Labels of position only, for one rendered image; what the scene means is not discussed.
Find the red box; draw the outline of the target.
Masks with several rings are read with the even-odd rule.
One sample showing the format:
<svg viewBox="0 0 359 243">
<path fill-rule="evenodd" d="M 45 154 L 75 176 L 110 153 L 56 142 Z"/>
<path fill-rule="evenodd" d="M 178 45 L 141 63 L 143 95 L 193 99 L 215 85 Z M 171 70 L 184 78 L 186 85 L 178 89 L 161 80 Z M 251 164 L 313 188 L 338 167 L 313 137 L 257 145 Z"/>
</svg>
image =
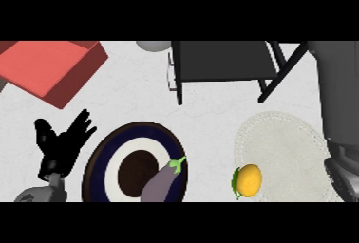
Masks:
<svg viewBox="0 0 359 243">
<path fill-rule="evenodd" d="M 0 83 L 62 109 L 106 59 L 99 41 L 0 41 Z"/>
</svg>

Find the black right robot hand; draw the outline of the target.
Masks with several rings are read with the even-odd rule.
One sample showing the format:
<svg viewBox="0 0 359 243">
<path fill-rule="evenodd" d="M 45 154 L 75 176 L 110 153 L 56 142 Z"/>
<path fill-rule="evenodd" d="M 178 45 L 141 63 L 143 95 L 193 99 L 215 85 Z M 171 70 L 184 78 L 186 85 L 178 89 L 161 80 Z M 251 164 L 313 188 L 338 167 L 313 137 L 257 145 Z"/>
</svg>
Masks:
<svg viewBox="0 0 359 243">
<path fill-rule="evenodd" d="M 330 178 L 330 184 L 344 202 L 359 202 L 359 176 L 356 176 L 339 163 L 326 159 L 325 171 Z"/>
</svg>

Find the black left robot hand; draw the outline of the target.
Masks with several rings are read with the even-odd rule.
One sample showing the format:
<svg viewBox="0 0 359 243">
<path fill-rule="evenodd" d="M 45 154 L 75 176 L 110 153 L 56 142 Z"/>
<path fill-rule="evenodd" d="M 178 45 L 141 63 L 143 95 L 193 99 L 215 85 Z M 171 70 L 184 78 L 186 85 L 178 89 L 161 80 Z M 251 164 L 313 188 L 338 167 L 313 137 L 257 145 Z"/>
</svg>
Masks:
<svg viewBox="0 0 359 243">
<path fill-rule="evenodd" d="M 79 112 L 69 129 L 60 134 L 54 133 L 45 119 L 36 119 L 34 125 L 36 145 L 42 153 L 38 178 L 48 181 L 53 173 L 65 178 L 76 161 L 81 147 L 96 132 L 96 127 L 90 127 L 90 112 L 87 110 Z"/>
</svg>

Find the pale grey round object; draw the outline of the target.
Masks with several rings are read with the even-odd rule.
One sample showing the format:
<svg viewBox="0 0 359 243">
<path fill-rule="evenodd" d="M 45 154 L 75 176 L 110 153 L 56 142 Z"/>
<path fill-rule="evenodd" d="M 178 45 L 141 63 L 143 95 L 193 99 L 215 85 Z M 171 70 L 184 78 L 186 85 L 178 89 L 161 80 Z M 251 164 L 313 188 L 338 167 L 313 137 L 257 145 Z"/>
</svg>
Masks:
<svg viewBox="0 0 359 243">
<path fill-rule="evenodd" d="M 171 47 L 169 41 L 137 41 L 135 44 L 138 48 L 149 52 L 159 52 Z"/>
</svg>

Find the purple eggplant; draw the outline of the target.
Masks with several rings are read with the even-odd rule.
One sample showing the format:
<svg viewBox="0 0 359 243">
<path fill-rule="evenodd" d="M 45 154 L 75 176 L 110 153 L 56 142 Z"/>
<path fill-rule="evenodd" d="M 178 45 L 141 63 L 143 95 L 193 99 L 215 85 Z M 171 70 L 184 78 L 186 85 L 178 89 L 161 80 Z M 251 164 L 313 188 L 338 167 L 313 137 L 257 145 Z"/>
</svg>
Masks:
<svg viewBox="0 0 359 243">
<path fill-rule="evenodd" d="M 141 202 L 178 202 L 183 183 L 181 164 L 186 157 L 171 159 L 149 180 L 141 194 Z"/>
</svg>

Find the pale round placemat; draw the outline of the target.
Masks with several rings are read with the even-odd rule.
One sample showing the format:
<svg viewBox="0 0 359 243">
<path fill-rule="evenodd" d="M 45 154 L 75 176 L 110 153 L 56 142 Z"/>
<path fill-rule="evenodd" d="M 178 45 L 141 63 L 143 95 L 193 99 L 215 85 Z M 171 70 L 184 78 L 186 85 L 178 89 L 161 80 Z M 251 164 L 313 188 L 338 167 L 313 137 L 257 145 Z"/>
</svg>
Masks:
<svg viewBox="0 0 359 243">
<path fill-rule="evenodd" d="M 268 111 L 240 125 L 234 137 L 234 165 L 260 167 L 258 202 L 341 202 L 326 175 L 326 142 L 294 115 Z"/>
</svg>

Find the dark grey tiered shelf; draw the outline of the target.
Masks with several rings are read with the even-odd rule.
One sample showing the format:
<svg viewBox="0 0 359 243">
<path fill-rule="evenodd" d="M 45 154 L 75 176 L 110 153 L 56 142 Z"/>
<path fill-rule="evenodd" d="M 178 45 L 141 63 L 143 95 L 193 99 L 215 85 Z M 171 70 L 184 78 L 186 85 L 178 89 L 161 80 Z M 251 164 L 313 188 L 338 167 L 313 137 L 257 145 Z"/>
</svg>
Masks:
<svg viewBox="0 0 359 243">
<path fill-rule="evenodd" d="M 181 84 L 196 82 L 257 81 L 263 103 L 307 52 L 307 42 L 285 58 L 285 41 L 172 41 L 168 66 L 181 104 Z"/>
</svg>

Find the blue and white plate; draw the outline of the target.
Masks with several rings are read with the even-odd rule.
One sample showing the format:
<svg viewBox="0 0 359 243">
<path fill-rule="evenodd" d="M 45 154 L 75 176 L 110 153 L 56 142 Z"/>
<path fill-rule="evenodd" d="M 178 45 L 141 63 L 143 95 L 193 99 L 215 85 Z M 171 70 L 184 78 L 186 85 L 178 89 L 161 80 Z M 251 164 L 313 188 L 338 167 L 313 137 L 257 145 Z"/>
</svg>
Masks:
<svg viewBox="0 0 359 243">
<path fill-rule="evenodd" d="M 131 122 L 102 140 L 88 160 L 82 177 L 84 202 L 141 202 L 143 188 L 171 159 L 184 157 L 180 141 L 158 123 Z M 181 164 L 187 182 L 187 162 Z"/>
</svg>

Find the dark grey appliance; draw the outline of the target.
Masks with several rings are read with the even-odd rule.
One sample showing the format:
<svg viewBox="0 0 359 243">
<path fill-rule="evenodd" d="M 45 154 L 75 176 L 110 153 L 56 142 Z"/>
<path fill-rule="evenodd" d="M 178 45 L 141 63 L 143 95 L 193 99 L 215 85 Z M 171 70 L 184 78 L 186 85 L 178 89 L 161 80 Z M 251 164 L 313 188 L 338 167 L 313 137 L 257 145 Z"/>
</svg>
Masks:
<svg viewBox="0 0 359 243">
<path fill-rule="evenodd" d="M 359 41 L 310 41 L 323 137 L 359 160 Z"/>
</svg>

